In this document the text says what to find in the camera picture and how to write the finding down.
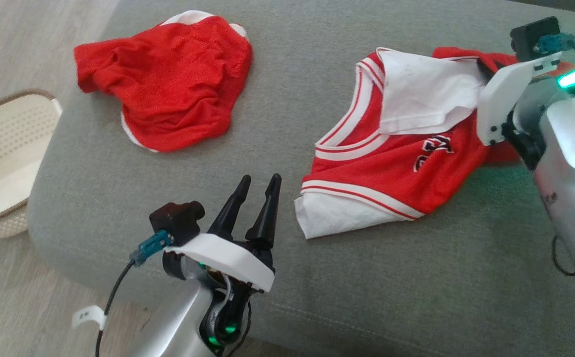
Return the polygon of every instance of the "blue cable connector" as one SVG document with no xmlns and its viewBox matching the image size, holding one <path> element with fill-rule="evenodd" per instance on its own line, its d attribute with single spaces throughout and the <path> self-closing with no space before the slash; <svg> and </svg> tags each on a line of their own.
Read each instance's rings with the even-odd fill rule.
<svg viewBox="0 0 575 357">
<path fill-rule="evenodd" d="M 129 260 L 135 261 L 135 266 L 139 267 L 144 264 L 151 255 L 158 253 L 158 251 L 164 249 L 165 246 L 170 246 L 171 244 L 172 240 L 168 232 L 165 230 L 158 231 L 149 239 L 141 242 L 138 249 L 129 254 Z"/>
<path fill-rule="evenodd" d="M 546 35 L 539 39 L 536 51 L 540 54 L 555 54 L 573 49 L 574 43 L 575 36 L 573 34 Z"/>
</svg>

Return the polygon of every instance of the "white cloth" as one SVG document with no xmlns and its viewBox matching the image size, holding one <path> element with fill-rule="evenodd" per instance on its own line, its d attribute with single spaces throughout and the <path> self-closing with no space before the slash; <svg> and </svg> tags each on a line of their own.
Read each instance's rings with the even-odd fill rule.
<svg viewBox="0 0 575 357">
<path fill-rule="evenodd" d="M 443 133 L 475 110 L 485 86 L 474 57 L 434 59 L 376 50 L 385 68 L 379 132 Z"/>
<path fill-rule="evenodd" d="M 294 201 L 296 220 L 305 239 L 335 235 L 378 224 L 408 221 L 386 210 L 321 192 L 304 192 Z"/>
</svg>

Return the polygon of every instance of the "gray sofa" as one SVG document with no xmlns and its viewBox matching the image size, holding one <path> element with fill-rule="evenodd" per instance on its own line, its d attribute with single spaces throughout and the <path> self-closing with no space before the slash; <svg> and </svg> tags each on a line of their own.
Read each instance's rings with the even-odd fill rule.
<svg viewBox="0 0 575 357">
<path fill-rule="evenodd" d="M 154 209 L 200 201 L 206 229 L 250 174 L 242 237 L 278 172 L 276 282 L 253 299 L 251 336 L 315 356 L 575 356 L 575 278 L 551 263 L 553 233 L 523 167 L 477 170 L 417 222 L 309 241 L 292 203 L 313 143 L 349 106 L 354 64 L 376 47 L 510 52 L 513 27 L 555 15 L 575 33 L 575 13 L 502 0 L 120 0 L 103 39 L 188 9 L 241 23 L 253 44 L 230 130 L 154 154 L 123 133 L 116 99 L 74 85 L 29 201 L 32 239 L 50 264 L 108 292 L 152 233 Z M 156 307 L 179 284 L 154 257 L 119 298 Z"/>
</svg>

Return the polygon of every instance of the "white stripe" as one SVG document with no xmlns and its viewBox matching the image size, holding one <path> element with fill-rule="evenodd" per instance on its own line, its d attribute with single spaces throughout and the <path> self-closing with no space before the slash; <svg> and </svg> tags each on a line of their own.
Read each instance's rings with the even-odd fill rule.
<svg viewBox="0 0 575 357">
<path fill-rule="evenodd" d="M 376 205 L 376 203 L 369 201 L 369 199 L 364 199 L 362 197 L 355 196 L 354 194 L 316 188 L 316 189 L 304 189 L 304 190 L 302 190 L 301 196 L 306 197 L 307 194 L 312 194 L 312 193 L 321 193 L 321 194 L 326 194 L 329 196 L 344 197 L 344 198 L 352 199 L 353 201 L 358 201 L 359 203 L 362 203 L 363 205 L 367 205 L 371 208 L 375 208 L 376 210 L 378 210 L 380 212 L 387 213 L 387 215 L 391 215 L 392 221 L 413 221 L 413 219 L 410 219 L 409 217 L 399 215 L 398 213 L 393 212 L 392 210 L 387 210 L 387 208 L 384 208 L 383 206 L 380 206 L 380 205 Z"/>
<path fill-rule="evenodd" d="M 325 159 L 325 160 L 333 160 L 333 161 L 344 161 L 344 160 L 353 160 L 353 159 L 357 159 L 360 158 L 362 156 L 365 156 L 366 154 L 369 154 L 370 152 L 375 151 L 376 149 L 378 149 L 378 147 L 380 147 L 382 144 L 385 144 L 385 142 L 387 142 L 387 139 L 389 139 L 388 135 L 382 135 L 379 133 L 373 133 L 371 136 L 369 136 L 369 138 L 372 138 L 374 135 L 377 135 L 378 138 L 376 138 L 376 140 L 373 140 L 373 142 L 370 142 L 369 144 L 359 148 L 359 149 L 355 149 L 355 150 L 351 150 L 351 151 L 343 151 L 343 152 L 326 152 L 326 151 L 320 151 L 320 150 L 316 150 L 315 151 L 315 155 L 317 158 L 321 158 L 321 159 Z M 341 149 L 347 149 L 348 147 L 351 146 L 357 146 L 357 144 L 353 144 L 353 145 L 348 145 L 347 147 L 342 146 L 342 147 L 329 147 L 326 149 L 328 150 L 341 150 Z"/>
<path fill-rule="evenodd" d="M 127 134 L 127 136 L 129 136 L 129 139 L 131 140 L 131 142 L 133 142 L 133 144 L 136 144 L 138 146 L 141 146 L 151 152 L 159 152 L 156 149 L 151 149 L 149 147 L 146 147 L 145 145 L 142 145 L 138 139 L 136 139 L 135 135 L 133 135 L 133 133 L 131 132 L 131 129 L 129 129 L 129 126 L 127 125 L 126 120 L 124 119 L 124 113 L 122 111 L 120 111 L 120 123 L 122 123 L 122 129 L 124 129 L 124 132 Z"/>
<path fill-rule="evenodd" d="M 461 57 L 449 57 L 447 59 L 442 60 L 449 60 L 449 61 L 459 61 L 459 60 L 476 60 L 479 59 L 479 56 L 461 56 Z"/>
<path fill-rule="evenodd" d="M 408 206 L 408 205 L 398 201 L 397 199 L 394 199 L 391 196 L 387 196 L 387 195 L 383 194 L 382 192 L 378 192 L 376 190 L 372 190 L 372 189 L 369 189 L 369 188 L 364 187 L 364 186 L 351 185 L 349 183 L 338 183 L 338 182 L 325 181 L 325 180 L 310 180 L 310 181 L 305 181 L 303 183 L 303 185 L 301 186 L 302 187 L 301 193 L 309 192 L 310 190 L 312 190 L 312 192 L 322 192 L 319 189 L 305 189 L 305 187 L 308 187 L 308 186 L 328 187 L 330 189 L 339 189 L 339 190 L 345 190 L 348 192 L 353 192 L 356 194 L 361 194 L 362 196 L 369 197 L 369 198 L 373 199 L 374 201 L 380 202 L 383 205 L 389 206 L 389 207 L 393 208 L 394 210 L 396 210 L 397 212 L 401 212 L 401 213 L 408 215 L 410 217 L 419 218 L 419 217 L 422 217 L 424 215 L 424 213 L 415 210 L 411 206 Z M 361 197 L 358 197 L 358 196 L 347 195 L 347 194 L 344 194 L 342 192 L 335 192 L 335 191 L 330 191 L 330 190 L 326 190 L 325 193 L 337 194 L 338 196 L 360 199 L 360 201 L 367 203 L 369 205 L 372 205 L 374 207 L 380 207 L 381 209 L 383 208 L 382 206 L 379 206 L 376 203 L 369 201 L 368 199 L 362 199 Z"/>
<path fill-rule="evenodd" d="M 362 68 L 369 70 L 370 73 L 373 73 L 374 82 L 380 80 L 380 83 L 385 84 L 385 73 L 380 69 L 380 67 L 378 67 L 376 61 L 367 57 L 366 59 L 363 59 L 361 62 L 368 64 L 369 67 L 371 67 L 371 69 L 373 70 L 371 71 L 369 67 L 367 67 L 366 65 L 361 66 Z"/>
<path fill-rule="evenodd" d="M 377 131 L 374 131 L 370 136 L 368 136 L 367 138 L 360 140 L 359 142 L 355 143 L 355 144 L 349 144 L 349 145 L 343 145 L 343 146 L 331 146 L 331 147 L 326 147 L 326 146 L 321 146 L 319 145 L 317 147 L 318 148 L 324 148 L 326 150 L 334 150 L 334 151 L 341 151 L 341 150 L 347 150 L 347 149 L 353 149 L 354 147 L 358 147 L 362 144 L 364 144 L 365 142 L 368 142 L 369 140 L 371 140 L 372 138 L 374 138 L 375 136 L 380 135 Z"/>
<path fill-rule="evenodd" d="M 362 77 L 362 84 L 360 87 L 360 91 L 358 92 L 358 84 L 360 83 L 361 77 Z M 336 124 L 336 126 L 334 126 L 334 128 L 329 130 L 329 132 L 327 134 L 325 134 L 325 136 L 323 136 L 321 138 L 321 140 L 316 142 L 316 146 L 319 146 L 319 147 L 336 146 L 336 145 L 340 144 L 343 140 L 345 140 L 345 138 L 347 138 L 347 136 L 349 136 L 349 134 L 351 134 L 353 129 L 358 125 L 358 123 L 362 119 L 362 116 L 367 111 L 367 107 L 369 106 L 369 102 L 371 102 L 371 91 L 373 90 L 372 84 L 373 84 L 373 82 L 371 81 L 371 79 L 369 77 L 367 77 L 366 75 L 363 75 L 362 72 L 360 72 L 360 70 L 358 70 L 358 68 L 357 68 L 356 69 L 356 85 L 355 85 L 355 88 L 353 90 L 353 100 L 351 101 L 351 106 L 349 106 L 349 110 L 343 116 L 343 118 L 338 122 L 338 124 Z M 334 133 L 334 131 L 336 131 L 337 128 L 339 128 L 339 127 L 340 127 L 340 129 L 337 131 L 337 133 L 332 135 L 332 133 Z"/>
<path fill-rule="evenodd" d="M 214 16 L 214 14 L 199 10 L 188 10 L 184 11 L 181 14 L 176 14 L 167 21 L 160 23 L 160 26 L 168 25 L 169 23 L 184 23 L 185 25 L 192 25 L 193 23 L 200 22 L 201 20 L 204 20 L 205 18 L 209 18 L 211 16 Z M 246 29 L 244 29 L 241 25 L 238 25 L 237 23 L 231 23 L 230 27 L 233 30 L 235 30 L 237 34 L 247 39 Z"/>
<path fill-rule="evenodd" d="M 378 80 L 376 79 L 376 74 L 374 74 L 374 72 L 371 71 L 369 67 L 367 67 L 364 63 L 358 63 L 356 66 L 360 68 L 360 71 L 364 72 L 367 78 L 371 79 L 373 85 L 376 86 L 381 93 L 385 90 L 383 84 L 380 84 L 380 82 L 378 82 Z"/>
</svg>

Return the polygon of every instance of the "red basketball jersey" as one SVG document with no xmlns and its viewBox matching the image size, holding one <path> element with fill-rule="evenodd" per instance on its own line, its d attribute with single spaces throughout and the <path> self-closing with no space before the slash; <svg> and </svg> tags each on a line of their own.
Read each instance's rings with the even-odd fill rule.
<svg viewBox="0 0 575 357">
<path fill-rule="evenodd" d="M 438 48 L 433 56 L 480 59 L 492 72 L 498 63 L 516 63 L 511 56 L 458 48 Z M 356 65 L 351 106 L 315 144 L 312 172 L 303 178 L 295 201 L 306 238 L 414 221 L 444 205 L 488 157 L 490 147 L 476 136 L 476 111 L 443 133 L 380 134 L 383 88 L 394 79 L 385 76 L 376 52 Z"/>
</svg>

